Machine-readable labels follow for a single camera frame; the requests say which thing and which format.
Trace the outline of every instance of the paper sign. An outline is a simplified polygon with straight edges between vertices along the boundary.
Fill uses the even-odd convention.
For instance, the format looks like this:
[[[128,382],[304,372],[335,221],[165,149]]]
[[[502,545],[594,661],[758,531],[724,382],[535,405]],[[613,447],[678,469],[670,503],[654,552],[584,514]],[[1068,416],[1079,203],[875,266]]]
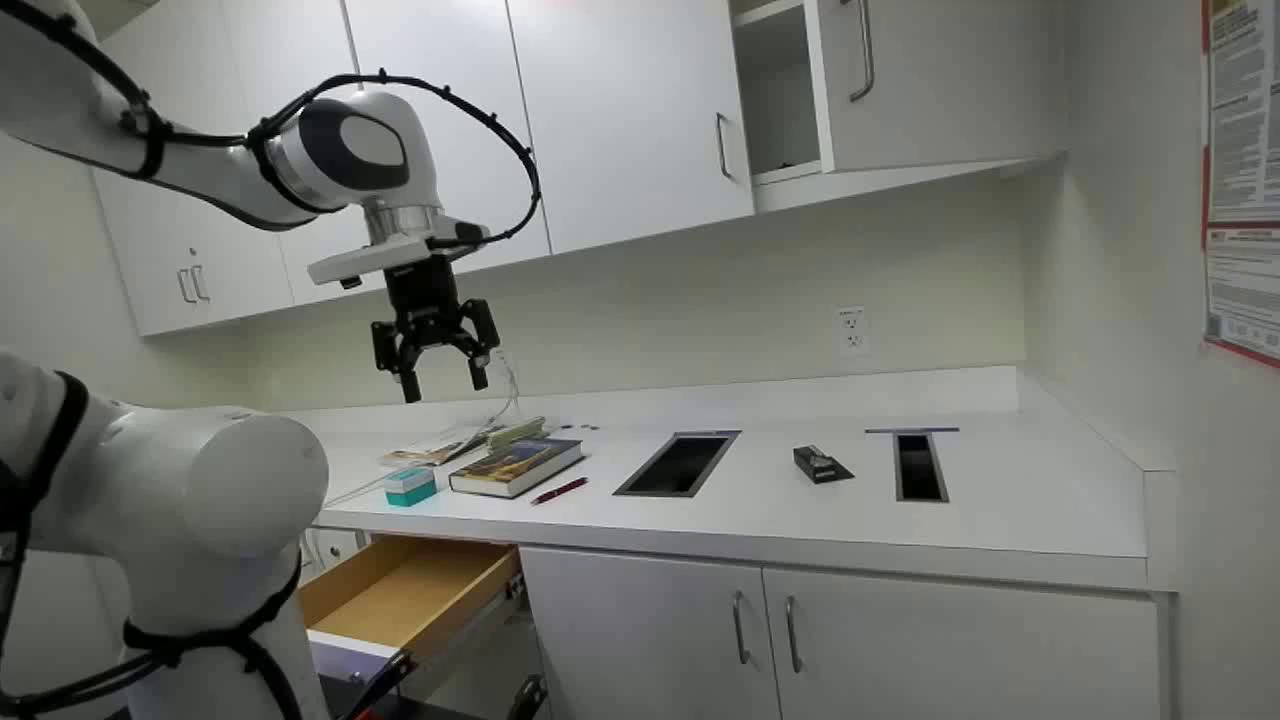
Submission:
[[[1280,0],[1206,4],[1206,339],[1280,361]]]

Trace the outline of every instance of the metal handle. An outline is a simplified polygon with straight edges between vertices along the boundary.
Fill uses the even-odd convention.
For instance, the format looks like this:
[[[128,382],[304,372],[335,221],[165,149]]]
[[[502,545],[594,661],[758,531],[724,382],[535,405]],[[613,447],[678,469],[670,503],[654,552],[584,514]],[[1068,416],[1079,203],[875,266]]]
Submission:
[[[732,177],[732,169],[729,169],[729,155],[724,155],[724,127],[729,127],[732,119],[724,115],[724,110],[717,110],[717,153],[721,153],[721,177],[729,178],[729,184],[736,184],[736,177]]]
[[[173,272],[177,277],[177,291],[185,294],[185,305],[196,305],[189,291],[189,266]]]
[[[869,100],[870,90],[875,90],[875,79],[879,79],[879,66],[875,66],[875,20],[870,20],[870,0],[856,0],[856,4],[862,4],[862,66],[869,66],[869,76],[862,76],[862,88],[856,88],[851,94],[849,94],[849,104],[861,104],[861,100]]]
[[[191,264],[191,284],[196,284],[196,301],[211,301],[209,291],[203,291],[203,264]]]
[[[742,593],[736,593],[736,594],[732,594],[732,639],[736,639],[736,665],[752,665],[749,637],[742,637],[742,605],[749,605],[749,594],[742,594]]]
[[[791,646],[791,672],[800,677],[805,672],[805,661],[800,661],[800,639],[797,639],[797,594],[788,594],[788,646]]]

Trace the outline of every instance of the open drawer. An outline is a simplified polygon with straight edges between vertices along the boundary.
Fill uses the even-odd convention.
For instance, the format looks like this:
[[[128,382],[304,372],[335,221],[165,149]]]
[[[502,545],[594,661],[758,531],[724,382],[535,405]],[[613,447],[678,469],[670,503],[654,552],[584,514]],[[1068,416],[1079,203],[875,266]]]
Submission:
[[[373,680],[393,654],[443,654],[520,575],[495,545],[373,541],[301,586],[321,677]]]

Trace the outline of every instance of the blue object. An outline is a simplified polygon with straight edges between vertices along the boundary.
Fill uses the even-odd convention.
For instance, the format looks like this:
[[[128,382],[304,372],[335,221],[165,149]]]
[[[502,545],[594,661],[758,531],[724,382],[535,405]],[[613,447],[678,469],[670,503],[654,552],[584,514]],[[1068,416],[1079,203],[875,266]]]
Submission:
[[[408,462],[383,474],[383,492],[389,492],[389,503],[412,506],[420,499],[430,499],[440,487],[430,469]]]

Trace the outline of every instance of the electrical outlet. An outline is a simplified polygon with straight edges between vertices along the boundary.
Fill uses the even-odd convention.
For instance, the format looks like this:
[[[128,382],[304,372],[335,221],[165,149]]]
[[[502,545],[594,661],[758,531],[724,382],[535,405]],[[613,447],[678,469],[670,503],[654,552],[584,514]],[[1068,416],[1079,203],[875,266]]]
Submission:
[[[838,332],[838,354],[862,354],[869,350],[869,320],[861,313],[834,313]]]

